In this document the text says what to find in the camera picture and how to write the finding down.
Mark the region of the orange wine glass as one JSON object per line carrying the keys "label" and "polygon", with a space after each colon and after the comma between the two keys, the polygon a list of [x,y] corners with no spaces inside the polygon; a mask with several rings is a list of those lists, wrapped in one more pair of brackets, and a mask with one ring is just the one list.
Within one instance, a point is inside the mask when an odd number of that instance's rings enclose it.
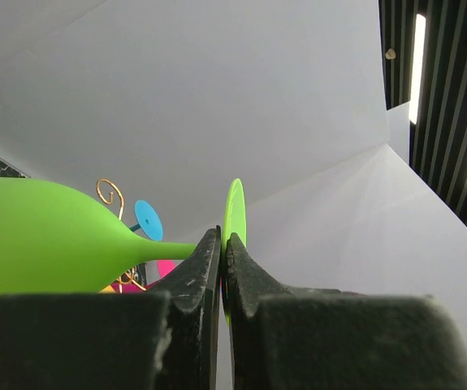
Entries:
{"label": "orange wine glass", "polygon": [[115,293],[115,290],[110,285],[108,285],[102,289],[100,293]]}

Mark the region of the blue wine glass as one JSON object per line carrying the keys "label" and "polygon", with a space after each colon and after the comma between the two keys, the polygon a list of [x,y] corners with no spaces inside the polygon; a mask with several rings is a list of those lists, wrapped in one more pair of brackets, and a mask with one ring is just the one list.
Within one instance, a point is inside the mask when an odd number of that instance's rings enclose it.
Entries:
{"label": "blue wine glass", "polygon": [[136,224],[130,227],[132,232],[141,230],[150,240],[161,241],[163,227],[155,209],[146,201],[138,200],[134,205]]}

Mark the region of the green wine glass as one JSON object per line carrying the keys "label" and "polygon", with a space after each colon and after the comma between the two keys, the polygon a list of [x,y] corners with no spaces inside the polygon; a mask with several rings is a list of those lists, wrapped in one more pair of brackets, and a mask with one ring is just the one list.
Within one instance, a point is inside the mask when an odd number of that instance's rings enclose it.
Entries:
{"label": "green wine glass", "polygon": [[99,293],[140,263],[184,260],[195,249],[139,236],[65,185],[0,177],[0,295]]}

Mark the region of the magenta wine glass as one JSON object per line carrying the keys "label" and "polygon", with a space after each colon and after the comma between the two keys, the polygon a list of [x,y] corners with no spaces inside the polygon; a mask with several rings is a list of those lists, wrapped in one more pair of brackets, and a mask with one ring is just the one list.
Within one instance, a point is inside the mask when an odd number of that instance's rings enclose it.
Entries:
{"label": "magenta wine glass", "polygon": [[[171,273],[177,266],[173,260],[157,260],[155,262],[159,279]],[[142,293],[157,283],[149,282],[147,278],[147,266],[145,263],[133,267],[122,274],[110,286],[116,293]]]}

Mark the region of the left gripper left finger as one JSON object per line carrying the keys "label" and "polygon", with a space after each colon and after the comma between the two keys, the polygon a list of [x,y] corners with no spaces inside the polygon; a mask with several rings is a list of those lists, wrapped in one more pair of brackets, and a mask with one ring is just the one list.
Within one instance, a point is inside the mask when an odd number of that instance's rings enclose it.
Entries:
{"label": "left gripper left finger", "polygon": [[212,389],[221,232],[146,292],[0,296],[0,389]]}

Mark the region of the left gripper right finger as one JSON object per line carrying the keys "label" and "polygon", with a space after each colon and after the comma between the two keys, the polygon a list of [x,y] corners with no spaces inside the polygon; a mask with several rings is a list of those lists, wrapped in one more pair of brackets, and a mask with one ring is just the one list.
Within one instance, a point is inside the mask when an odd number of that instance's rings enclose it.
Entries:
{"label": "left gripper right finger", "polygon": [[431,297],[281,284],[232,234],[223,259],[236,389],[467,389],[467,349]]}

